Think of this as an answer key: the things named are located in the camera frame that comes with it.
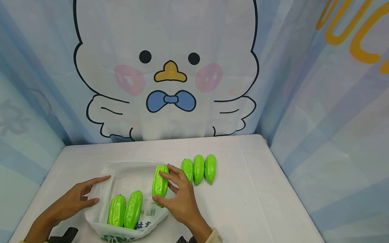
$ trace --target sleeve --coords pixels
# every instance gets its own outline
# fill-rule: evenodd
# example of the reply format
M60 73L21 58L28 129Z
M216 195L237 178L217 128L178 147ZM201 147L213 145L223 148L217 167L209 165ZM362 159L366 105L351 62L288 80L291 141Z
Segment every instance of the sleeve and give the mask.
M216 228L212 228L212 234L205 243L223 243L223 237L221 237Z

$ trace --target left hand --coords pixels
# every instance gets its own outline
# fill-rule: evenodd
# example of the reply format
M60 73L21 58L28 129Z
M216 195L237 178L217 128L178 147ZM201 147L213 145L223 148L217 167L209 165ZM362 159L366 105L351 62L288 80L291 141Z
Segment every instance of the left hand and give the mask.
M68 192L50 205L32 224L24 242L26 243L43 243L49 238L53 227L61 221L74 216L84 208L92 207L100 199L88 199L88 194L93 185L111 178L110 175L105 177L94 178L75 184Z
M106 181L109 178L111 178L111 176L107 175L105 177L94 178L87 180L86 182L75 184L43 213L47 215L55 225L58 225L61 221L74 216L82 209L92 207L97 204L100 199L88 199L85 195L91 192L94 184Z

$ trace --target orange letter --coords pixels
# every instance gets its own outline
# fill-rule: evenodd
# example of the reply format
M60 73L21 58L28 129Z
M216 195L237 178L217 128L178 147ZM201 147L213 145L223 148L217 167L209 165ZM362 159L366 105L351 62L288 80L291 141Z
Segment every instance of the orange letter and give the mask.
M332 0L328 0L328 3L326 5L326 7L324 8L323 12L320 15L320 18L319 18L319 20L317 21L317 24L316 24L316 29L317 30L320 30L321 28L323 28L323 26L326 24L329 16L332 14L332 11L334 11L335 6L338 4L338 0L335 0L334 4L332 5L332 7L331 7L331 9L329 11L329 13L327 14L327 17L324 19L324 21L322 21L323 18L324 18L324 15L326 15L326 12L327 12L331 2L332 2Z
M367 18L366 22L363 23L359 28L350 44L350 53L355 57L355 59L369 64L376 63L380 60L379 54L369 53L361 49L361 40L364 38L370 28L387 13L389 13L389 2L384 3L376 11L374 11L374 13L369 18ZM381 67L382 73L389 72L389 63L387 62L384 63L384 65Z
M355 14L354 18L351 20L351 22L347 25L347 27L344 29L342 34L335 36L332 34L332 31L334 30L335 26L338 24L339 20L342 18L344 13L349 8L351 2L353 0L345 0L342 6L340 7L339 11L336 13L334 19L331 21L328 30L326 32L326 41L331 45L339 45L342 43L350 34L350 32L354 29L358 21L362 18L363 14L366 12L370 4L373 0L366 0L362 6L359 8L357 13Z
M389 59L384 62L380 68L380 72L389 73Z

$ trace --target hand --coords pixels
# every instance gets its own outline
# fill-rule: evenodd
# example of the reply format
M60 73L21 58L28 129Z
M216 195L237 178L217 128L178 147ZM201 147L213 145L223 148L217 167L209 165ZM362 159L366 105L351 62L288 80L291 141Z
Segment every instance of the hand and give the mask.
M88 199L85 195L91 191L94 184L106 181L110 177L108 175L94 178L74 185L35 220L24 241L26 243L47 241L51 230L61 221L74 216L84 208L97 204L100 201L99 198Z
M201 216L197 207L192 183L189 182L181 169L171 164L167 166L169 168L169 174L162 171L159 174L177 184L178 188L168 182L169 188L176 196L168 199L159 195L153 195L152 199L159 205L166 207L178 222L188 227L198 243L206 242L212 233L212 229Z

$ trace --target right hand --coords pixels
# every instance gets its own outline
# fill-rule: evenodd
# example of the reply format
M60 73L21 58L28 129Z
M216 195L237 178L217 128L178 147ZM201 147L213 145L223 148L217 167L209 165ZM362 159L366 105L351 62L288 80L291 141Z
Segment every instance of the right hand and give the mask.
M189 182L183 170L171 164L168 164L168 168L169 174L162 171L159 171L159 174L178 186L177 188L168 182L169 188L176 196L169 199L153 195L152 198L159 205L166 207L178 222L188 227L198 243L205 243L212 234L212 229L200 214L194 196L193 185Z
M162 171L159 171L159 174L178 186L177 188L168 182L169 188L176 196L168 199L160 195L154 195L152 197L153 200L159 205L166 207L178 222L183 223L187 227L189 227L189 224L193 220L203 220L197 207L192 183L189 182L183 170L171 164L167 166L169 168L169 174Z

